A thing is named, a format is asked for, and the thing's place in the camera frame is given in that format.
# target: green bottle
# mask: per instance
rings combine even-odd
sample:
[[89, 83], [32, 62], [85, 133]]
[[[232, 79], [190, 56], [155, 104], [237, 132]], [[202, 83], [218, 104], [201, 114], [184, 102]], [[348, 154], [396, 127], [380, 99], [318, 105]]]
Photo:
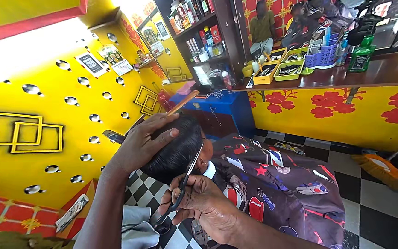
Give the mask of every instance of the green bottle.
[[349, 63], [349, 72], [364, 72], [368, 70], [368, 64], [371, 55], [374, 53], [375, 45], [371, 45], [374, 35], [368, 35], [363, 38], [362, 43], [354, 50]]

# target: comb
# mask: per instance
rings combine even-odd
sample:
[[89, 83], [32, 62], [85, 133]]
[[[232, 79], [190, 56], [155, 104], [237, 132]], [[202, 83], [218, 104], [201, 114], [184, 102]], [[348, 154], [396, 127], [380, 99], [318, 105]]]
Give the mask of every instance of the comb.
[[184, 106], [187, 102], [189, 102], [190, 100], [192, 100], [194, 97], [196, 97], [199, 94], [198, 90], [194, 90], [191, 93], [189, 93], [185, 99], [183, 99], [181, 102], [179, 102], [179, 104], [177, 104], [175, 107], [173, 107], [173, 109], [171, 109], [167, 116], [172, 115], [173, 113], [175, 113], [177, 110], [179, 110], [182, 106]]

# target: hand holding scissors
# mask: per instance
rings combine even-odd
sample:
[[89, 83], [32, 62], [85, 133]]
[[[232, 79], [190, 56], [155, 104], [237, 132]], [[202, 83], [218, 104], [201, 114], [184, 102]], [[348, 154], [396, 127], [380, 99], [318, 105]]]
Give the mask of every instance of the hand holding scissors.
[[200, 151], [202, 150], [202, 147], [203, 147], [203, 144], [201, 145], [199, 151], [196, 153], [196, 156], [190, 161], [190, 164], [187, 167], [187, 172], [185, 173], [185, 178], [182, 180], [182, 183], [179, 185], [181, 192], [180, 192], [179, 197], [177, 198], [176, 202], [170, 204], [168, 210], [156, 221], [156, 223], [154, 225], [154, 229], [160, 234], [165, 234], [170, 229], [169, 226], [168, 227], [164, 226], [163, 222], [165, 221], [165, 219], [168, 217], [168, 215], [171, 212], [176, 211], [176, 209], [179, 207], [180, 202], [182, 201], [182, 198], [184, 198], [185, 186], [187, 185], [188, 178], [196, 165], [196, 161], [199, 158], [199, 154], [200, 154]]

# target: blue cabinet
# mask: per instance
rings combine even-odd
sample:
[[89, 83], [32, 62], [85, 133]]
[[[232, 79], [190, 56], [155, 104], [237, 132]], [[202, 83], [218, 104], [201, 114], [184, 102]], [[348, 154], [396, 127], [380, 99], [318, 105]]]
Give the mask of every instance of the blue cabinet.
[[[246, 92], [223, 92], [217, 99], [194, 98], [181, 109], [183, 113], [194, 116], [202, 126], [204, 133], [214, 139], [238, 133], [252, 138], [255, 124]], [[175, 94], [170, 101], [178, 104], [186, 95]]]

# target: printed barber cape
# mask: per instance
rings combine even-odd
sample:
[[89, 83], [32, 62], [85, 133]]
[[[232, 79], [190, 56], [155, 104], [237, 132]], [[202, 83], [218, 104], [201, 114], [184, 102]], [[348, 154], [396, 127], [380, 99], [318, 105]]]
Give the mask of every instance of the printed barber cape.
[[213, 143], [209, 174], [242, 212], [282, 233], [342, 249], [345, 209], [326, 162], [243, 137]]

